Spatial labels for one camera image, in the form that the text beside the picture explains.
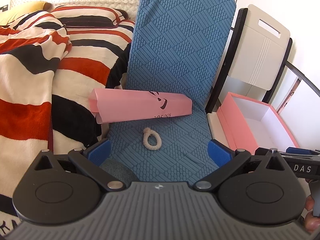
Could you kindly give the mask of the person's right hand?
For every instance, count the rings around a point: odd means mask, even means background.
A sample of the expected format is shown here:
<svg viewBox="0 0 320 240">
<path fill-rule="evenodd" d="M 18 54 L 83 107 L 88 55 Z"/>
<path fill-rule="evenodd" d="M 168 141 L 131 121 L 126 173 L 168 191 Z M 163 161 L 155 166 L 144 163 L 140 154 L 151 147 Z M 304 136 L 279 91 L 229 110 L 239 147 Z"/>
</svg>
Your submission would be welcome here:
<svg viewBox="0 0 320 240">
<path fill-rule="evenodd" d="M 313 216 L 313 206 L 315 204 L 315 201 L 313 198 L 309 195 L 306 198 L 305 202 L 305 209 L 308 212 L 304 219 L 304 226 L 306 230 L 310 233 L 314 232 L 320 225 L 320 219 L 319 217 Z"/>
</svg>

